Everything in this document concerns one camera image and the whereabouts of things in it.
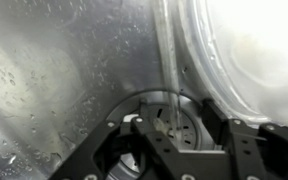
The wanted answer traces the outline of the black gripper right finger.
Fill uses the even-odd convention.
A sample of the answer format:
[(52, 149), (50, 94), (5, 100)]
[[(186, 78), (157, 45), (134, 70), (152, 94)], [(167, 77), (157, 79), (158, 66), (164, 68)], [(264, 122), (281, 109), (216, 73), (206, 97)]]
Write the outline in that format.
[(288, 180), (288, 127), (228, 118), (211, 99), (202, 102), (201, 119), (216, 145), (221, 145), (233, 165), (237, 180)]

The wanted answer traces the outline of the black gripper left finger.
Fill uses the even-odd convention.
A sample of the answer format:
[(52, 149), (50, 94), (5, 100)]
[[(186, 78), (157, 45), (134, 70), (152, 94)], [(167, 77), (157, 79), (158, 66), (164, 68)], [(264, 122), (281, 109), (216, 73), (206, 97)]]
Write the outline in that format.
[(180, 180), (183, 158), (143, 117), (100, 123), (49, 180), (105, 180), (122, 155), (131, 154), (139, 180)]

